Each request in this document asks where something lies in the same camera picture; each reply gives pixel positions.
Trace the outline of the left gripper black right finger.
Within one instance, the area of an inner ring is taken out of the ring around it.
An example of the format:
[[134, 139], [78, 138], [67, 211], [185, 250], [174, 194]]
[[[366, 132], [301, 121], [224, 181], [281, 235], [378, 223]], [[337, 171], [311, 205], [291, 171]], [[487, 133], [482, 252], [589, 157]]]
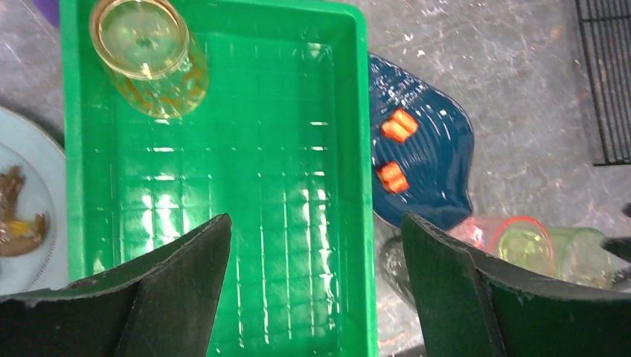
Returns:
[[408, 213], [403, 251], [430, 356], [628, 356], [630, 295], [485, 253]]

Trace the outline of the green glass cup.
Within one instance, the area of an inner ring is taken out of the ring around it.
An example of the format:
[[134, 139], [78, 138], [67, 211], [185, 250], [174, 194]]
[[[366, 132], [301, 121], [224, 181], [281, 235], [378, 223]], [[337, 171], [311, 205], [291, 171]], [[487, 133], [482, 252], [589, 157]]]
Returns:
[[610, 289], [614, 273], [627, 266], [601, 247], [605, 236], [594, 228], [547, 227], [546, 231], [509, 228], [493, 253], [537, 274], [598, 289]]

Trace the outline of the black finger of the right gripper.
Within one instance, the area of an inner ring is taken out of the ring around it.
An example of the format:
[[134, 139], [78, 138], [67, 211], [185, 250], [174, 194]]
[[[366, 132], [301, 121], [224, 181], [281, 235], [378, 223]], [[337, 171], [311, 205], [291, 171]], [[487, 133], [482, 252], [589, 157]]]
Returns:
[[607, 237], [601, 247], [627, 263], [612, 273], [612, 286], [630, 286], [630, 237]]

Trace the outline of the amber glass cup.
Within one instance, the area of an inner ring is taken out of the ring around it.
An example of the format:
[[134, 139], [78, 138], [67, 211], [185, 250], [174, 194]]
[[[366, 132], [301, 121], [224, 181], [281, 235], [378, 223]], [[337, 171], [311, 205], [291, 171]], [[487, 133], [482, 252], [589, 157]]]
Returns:
[[169, 1], [97, 1], [89, 32], [114, 86], [138, 111], [180, 118], [205, 99], [204, 51]]

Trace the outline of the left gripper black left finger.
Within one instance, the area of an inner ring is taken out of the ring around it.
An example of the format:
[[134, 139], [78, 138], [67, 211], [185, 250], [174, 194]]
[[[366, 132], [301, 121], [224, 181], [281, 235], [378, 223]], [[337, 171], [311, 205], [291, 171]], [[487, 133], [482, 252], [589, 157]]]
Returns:
[[58, 290], [1, 298], [3, 356], [205, 356], [231, 250], [215, 216]]

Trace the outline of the pink glass cup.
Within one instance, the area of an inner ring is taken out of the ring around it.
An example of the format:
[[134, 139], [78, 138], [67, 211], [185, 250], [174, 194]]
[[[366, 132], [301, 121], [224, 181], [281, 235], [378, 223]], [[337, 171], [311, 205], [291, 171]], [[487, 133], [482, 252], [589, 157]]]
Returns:
[[551, 276], [554, 247], [547, 229], [529, 216], [470, 217], [449, 234], [515, 266]]

